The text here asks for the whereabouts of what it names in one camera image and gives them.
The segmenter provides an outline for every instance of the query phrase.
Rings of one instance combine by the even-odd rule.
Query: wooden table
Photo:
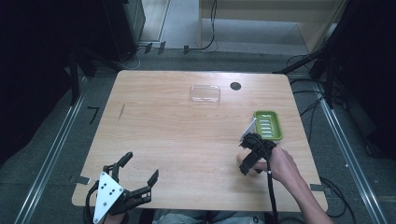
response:
[[[213,0],[200,0],[198,45],[201,47],[202,19],[211,18]],[[216,19],[240,21],[297,22],[308,52],[323,43],[333,23],[337,23],[347,0],[221,0]]]
[[[241,90],[232,90],[232,82]],[[219,104],[193,104],[192,85],[220,87]],[[217,72],[121,71],[81,175],[98,179],[104,165],[132,151],[134,157],[120,169],[123,187],[144,187],[160,170],[152,202],[141,207],[271,211],[266,175],[243,176],[236,160],[239,137],[257,110],[278,114],[283,131],[278,145],[293,156],[308,184],[319,184],[287,77]],[[77,185],[74,205],[84,204],[90,187]],[[274,188],[278,211],[299,211],[280,183]],[[324,193],[314,195],[327,210]]]

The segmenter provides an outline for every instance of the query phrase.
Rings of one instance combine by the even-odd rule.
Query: small black mark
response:
[[[90,122],[90,124],[93,124],[93,121],[95,120],[96,115],[98,114],[98,111],[99,111],[99,108],[100,108],[100,107],[87,106],[87,108],[88,108],[88,109],[94,109],[94,110],[95,110],[95,113],[93,114],[92,119],[91,119],[91,122]]]
[[[121,116],[122,116],[122,113],[123,113],[123,109],[124,109],[124,108],[125,108],[125,104],[122,105],[122,109],[121,109],[121,112],[120,112],[119,120],[118,120],[118,121],[120,121],[120,118],[121,118]]]
[[[241,84],[239,82],[233,82],[230,85],[231,89],[235,90],[235,91],[239,91],[241,90]]]

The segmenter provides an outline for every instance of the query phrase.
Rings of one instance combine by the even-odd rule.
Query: human hand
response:
[[[270,166],[273,178],[285,186],[287,190],[297,188],[297,186],[301,184],[301,181],[304,181],[298,171],[293,157],[288,151],[281,147],[273,148],[270,158]],[[267,162],[258,161],[253,168],[267,172]]]

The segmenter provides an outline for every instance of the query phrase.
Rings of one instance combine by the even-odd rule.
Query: robotic arm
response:
[[[128,152],[118,162],[103,167],[100,179],[90,189],[85,202],[85,223],[98,223],[106,213],[110,215],[122,214],[137,206],[151,202],[151,189],[158,180],[159,171],[156,170],[148,180],[148,185],[141,189],[129,191],[119,185],[119,170],[132,158]],[[96,206],[92,217],[90,210],[91,195],[98,191]]]

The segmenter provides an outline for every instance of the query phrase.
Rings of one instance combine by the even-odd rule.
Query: floor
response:
[[[154,46],[159,46],[160,42],[166,41],[166,49],[161,54],[157,49],[140,52],[138,57],[123,65],[140,70],[267,73],[301,58],[292,56],[307,53],[295,24],[287,22],[241,22],[241,29],[235,29],[235,21],[216,21],[218,40],[207,50],[210,53],[191,51],[185,55],[182,50],[172,50],[183,49],[185,45],[196,47],[197,2],[143,0],[147,24],[151,25],[146,27],[141,43],[153,42]],[[158,7],[150,11],[149,6]],[[205,43],[211,38],[208,23],[204,31]],[[0,223],[83,222],[81,208],[71,204],[75,184],[69,181],[82,168],[117,76],[100,63],[95,66],[98,69],[95,78],[82,78],[84,91],[78,106],[69,105],[71,93],[67,93],[41,125],[32,142],[0,167],[0,203],[7,205],[0,208]],[[289,74],[289,78],[290,81],[307,78],[307,68],[298,69]],[[317,101],[318,96],[311,92],[318,90],[316,84],[297,81],[290,85],[294,92],[300,91],[294,94],[300,112]],[[92,123],[93,111],[89,106],[100,108]],[[66,117],[71,118],[70,126],[64,123]],[[316,110],[302,116],[302,122],[319,175],[330,179],[344,193],[356,223],[396,223],[396,180],[393,176],[396,162],[386,157],[367,155],[364,141],[343,105],[336,104],[333,110],[329,110],[320,102]],[[65,139],[54,142],[62,127],[66,127]],[[328,212],[342,212],[342,201],[331,191],[326,196],[330,207]],[[137,223],[140,212],[139,209],[132,211],[129,223]],[[280,215],[301,218],[298,213]],[[352,223],[352,215],[346,211],[333,221]]]

